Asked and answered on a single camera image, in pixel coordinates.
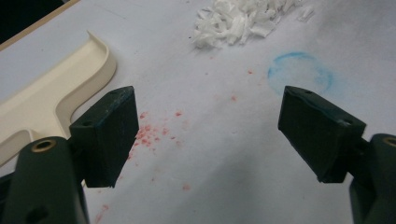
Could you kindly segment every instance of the smudge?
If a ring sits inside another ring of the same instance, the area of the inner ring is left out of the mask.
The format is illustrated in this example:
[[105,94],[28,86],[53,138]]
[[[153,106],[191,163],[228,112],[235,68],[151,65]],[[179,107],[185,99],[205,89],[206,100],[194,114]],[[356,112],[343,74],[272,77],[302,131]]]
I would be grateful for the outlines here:
[[190,186],[189,184],[185,183],[185,184],[183,185],[183,190],[184,190],[184,191],[189,191],[190,189],[191,189],[191,186]]
[[163,135],[167,135],[169,133],[169,129],[163,128]]
[[139,118],[144,119],[148,114],[149,114],[149,112],[147,112],[147,111],[143,112],[143,113],[140,114]]
[[148,139],[146,139],[146,138],[142,139],[142,144],[144,146],[146,146],[146,147],[150,147],[151,146],[151,142]]
[[187,131],[187,129],[190,128],[190,123],[187,119],[183,120],[183,122],[181,123],[181,129],[184,131]]
[[95,217],[95,224],[98,224],[98,223],[102,220],[103,214],[104,214],[107,210],[108,210],[108,205],[107,205],[107,204],[102,205],[102,210],[101,210],[101,211],[99,212],[99,214],[96,215],[96,217]]
[[332,85],[332,72],[305,52],[292,52],[275,58],[267,77],[268,84],[279,95],[283,94],[286,85],[319,94]]
[[181,141],[176,141],[176,145],[177,145],[177,147],[182,147]]
[[150,130],[151,130],[151,125],[146,125],[146,126],[145,126],[145,131],[146,131],[146,132],[149,132]]

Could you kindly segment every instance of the white paper sheet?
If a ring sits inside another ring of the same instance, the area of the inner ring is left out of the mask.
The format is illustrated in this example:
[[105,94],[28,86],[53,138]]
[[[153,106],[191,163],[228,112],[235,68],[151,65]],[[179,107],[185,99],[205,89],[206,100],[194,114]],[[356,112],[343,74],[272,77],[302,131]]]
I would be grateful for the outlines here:
[[195,49],[196,11],[210,3],[81,1],[0,52],[0,89],[15,83],[1,96],[62,59],[89,29],[119,66],[74,118],[107,91],[133,85],[147,128],[116,187],[86,189],[92,223],[352,223],[351,178],[319,184],[277,129],[282,91],[319,92],[365,121],[367,140],[396,134],[396,3],[310,1],[308,22],[294,8],[265,39]]

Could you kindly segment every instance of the blue circle marking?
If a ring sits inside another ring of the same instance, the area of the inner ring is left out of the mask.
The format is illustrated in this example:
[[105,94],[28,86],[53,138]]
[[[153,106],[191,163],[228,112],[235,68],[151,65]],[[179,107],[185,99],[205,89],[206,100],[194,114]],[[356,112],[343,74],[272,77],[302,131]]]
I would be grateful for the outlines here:
[[305,52],[291,52],[274,59],[268,69],[268,84],[279,95],[285,86],[321,94],[332,85],[332,72]]

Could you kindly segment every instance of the red stain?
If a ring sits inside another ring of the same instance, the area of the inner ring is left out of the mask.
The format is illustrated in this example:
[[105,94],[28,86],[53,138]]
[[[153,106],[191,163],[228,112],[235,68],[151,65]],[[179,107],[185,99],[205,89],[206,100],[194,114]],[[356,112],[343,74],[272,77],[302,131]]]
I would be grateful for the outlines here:
[[96,217],[95,217],[95,224],[98,224],[98,223],[102,220],[103,214],[104,214],[107,210],[108,210],[108,205],[107,205],[107,204],[102,205],[102,210],[101,210],[101,211],[99,212],[99,214],[96,215]]
[[134,157],[134,147],[131,149],[131,151],[129,151],[127,160],[130,161],[133,157]]
[[146,138],[142,139],[142,144],[145,145],[146,147],[151,146],[151,142]]
[[143,112],[139,118],[144,119],[147,115],[149,114],[149,112]]
[[169,129],[163,128],[163,135],[167,135],[169,133]]
[[145,131],[146,131],[146,132],[149,132],[150,130],[151,130],[151,125],[146,125],[146,126],[145,126]]
[[189,191],[190,189],[191,189],[191,186],[190,186],[189,184],[185,183],[185,184],[183,185],[183,190],[184,190],[184,191]]
[[144,130],[139,129],[139,132],[137,132],[137,135],[136,135],[136,139],[137,140],[142,139],[144,136],[145,136]]

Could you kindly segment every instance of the red speck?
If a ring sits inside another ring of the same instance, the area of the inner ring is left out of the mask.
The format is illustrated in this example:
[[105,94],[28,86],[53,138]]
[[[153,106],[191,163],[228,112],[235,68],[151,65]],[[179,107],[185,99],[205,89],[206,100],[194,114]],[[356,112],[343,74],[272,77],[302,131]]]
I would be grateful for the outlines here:
[[98,224],[102,220],[103,214],[107,210],[108,210],[108,205],[107,204],[102,205],[102,211],[100,211],[100,213],[95,217],[95,224]]
[[184,190],[184,191],[189,191],[190,189],[191,189],[191,187],[190,187],[189,184],[184,184],[184,185],[183,185],[183,190]]
[[163,128],[163,135],[167,135],[169,133],[169,129]]
[[145,145],[146,147],[151,146],[151,142],[147,139],[142,139],[142,144]]
[[146,131],[146,132],[149,132],[150,130],[151,130],[151,125],[146,125],[146,126],[145,126],[145,131]]
[[139,131],[139,133],[137,133],[136,139],[137,139],[137,140],[138,140],[138,139],[142,139],[144,136],[145,136],[145,135],[144,135],[143,133],[140,133],[140,131]]
[[149,113],[149,112],[143,112],[143,113],[140,115],[139,118],[144,119],[144,118],[148,115],[148,113]]

